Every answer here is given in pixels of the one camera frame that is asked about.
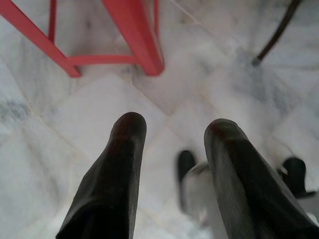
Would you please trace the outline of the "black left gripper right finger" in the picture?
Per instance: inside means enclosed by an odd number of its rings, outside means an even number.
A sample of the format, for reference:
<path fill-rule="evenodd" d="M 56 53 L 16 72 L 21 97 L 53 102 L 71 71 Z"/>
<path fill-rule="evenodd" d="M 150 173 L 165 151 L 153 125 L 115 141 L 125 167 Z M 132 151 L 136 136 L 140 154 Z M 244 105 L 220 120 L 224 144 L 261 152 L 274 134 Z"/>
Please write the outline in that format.
<path fill-rule="evenodd" d="M 318 238 L 318 226 L 235 122 L 211 122 L 204 145 L 230 239 Z"/>

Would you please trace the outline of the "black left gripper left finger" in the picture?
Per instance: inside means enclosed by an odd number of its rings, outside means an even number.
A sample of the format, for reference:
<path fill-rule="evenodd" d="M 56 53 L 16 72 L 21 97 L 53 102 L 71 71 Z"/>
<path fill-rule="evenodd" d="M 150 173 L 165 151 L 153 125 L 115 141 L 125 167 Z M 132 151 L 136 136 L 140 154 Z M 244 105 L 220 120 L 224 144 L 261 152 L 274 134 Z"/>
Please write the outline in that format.
<path fill-rule="evenodd" d="M 58 239 L 131 239 L 134 235 L 143 149 L 144 117 L 122 115 L 108 143 L 86 172 Z"/>

